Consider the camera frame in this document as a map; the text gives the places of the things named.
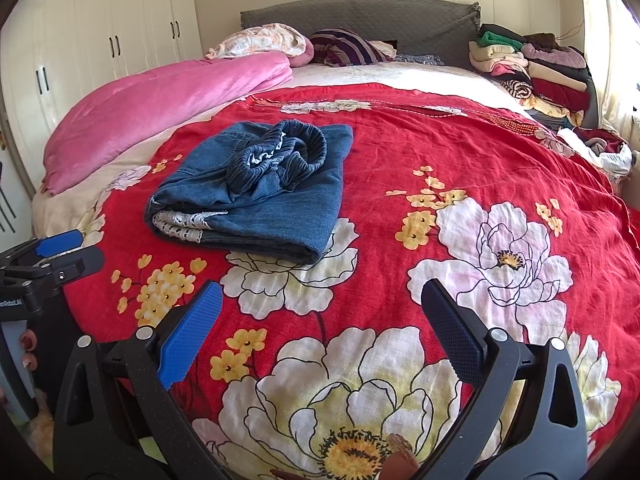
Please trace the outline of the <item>left hand with painted nails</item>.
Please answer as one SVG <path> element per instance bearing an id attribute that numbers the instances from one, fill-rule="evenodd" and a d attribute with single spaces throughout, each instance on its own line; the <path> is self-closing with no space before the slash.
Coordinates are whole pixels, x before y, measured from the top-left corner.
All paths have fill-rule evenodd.
<path id="1" fill-rule="evenodd" d="M 2 388 L 15 403 L 35 397 L 32 372 L 37 366 L 37 339 L 25 321 L 1 323 Z"/>

